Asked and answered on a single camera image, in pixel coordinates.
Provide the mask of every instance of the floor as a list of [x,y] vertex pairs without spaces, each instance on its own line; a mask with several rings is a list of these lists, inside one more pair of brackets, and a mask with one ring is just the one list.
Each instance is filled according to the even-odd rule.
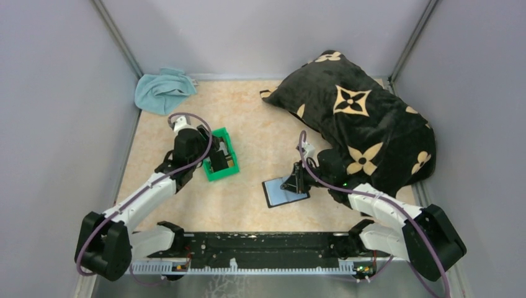
[[[332,232],[348,231],[362,220],[340,205],[326,189],[311,190],[311,198],[269,209],[261,182],[290,174],[298,161],[298,136],[317,150],[330,148],[321,136],[284,110],[264,103],[259,91],[279,81],[204,81],[176,111],[197,114],[212,127],[226,127],[238,156],[240,173],[208,182],[202,168],[192,180],[152,212],[138,227],[144,230],[166,220],[186,231]],[[172,149],[174,134],[166,116],[143,112],[137,127],[117,200],[139,188]],[[414,204],[411,187],[396,196]]]

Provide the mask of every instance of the green box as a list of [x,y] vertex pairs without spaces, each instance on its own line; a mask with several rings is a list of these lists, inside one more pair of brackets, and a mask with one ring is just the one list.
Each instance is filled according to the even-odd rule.
[[230,136],[228,135],[226,128],[223,127],[221,129],[216,129],[212,132],[212,135],[218,138],[223,138],[226,141],[226,148],[228,149],[228,153],[230,153],[232,156],[234,166],[212,173],[212,170],[210,169],[210,162],[208,160],[203,161],[203,168],[205,168],[205,173],[207,174],[208,180],[215,181],[239,173],[238,157],[234,152],[234,147],[232,147],[232,141],[230,141]]

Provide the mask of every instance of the teal cloth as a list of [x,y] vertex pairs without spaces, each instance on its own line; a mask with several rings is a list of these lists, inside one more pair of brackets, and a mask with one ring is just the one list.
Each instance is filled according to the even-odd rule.
[[161,68],[158,75],[145,74],[135,88],[135,105],[159,115],[170,114],[187,97],[197,93],[192,79],[182,70]]

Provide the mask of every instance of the gray floor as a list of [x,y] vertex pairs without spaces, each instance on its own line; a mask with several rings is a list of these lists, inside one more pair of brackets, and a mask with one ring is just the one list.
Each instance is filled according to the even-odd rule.
[[[139,276],[144,282],[159,281],[159,276]],[[443,295],[440,281],[431,288]],[[431,297],[404,261],[392,262],[370,284],[356,284],[341,276],[185,276],[158,287],[137,284],[125,275],[116,282],[99,278],[93,297]]]

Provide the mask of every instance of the gray wall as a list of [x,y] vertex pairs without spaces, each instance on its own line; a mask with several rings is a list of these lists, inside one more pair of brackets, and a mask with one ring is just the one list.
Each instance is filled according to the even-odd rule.
[[283,78],[327,49],[395,67],[427,0],[104,0],[146,73]]
[[427,182],[468,247],[475,297],[526,286],[526,2],[443,1],[396,82],[436,131]]
[[114,199],[136,79],[88,0],[0,5],[0,297],[71,297],[82,218]]

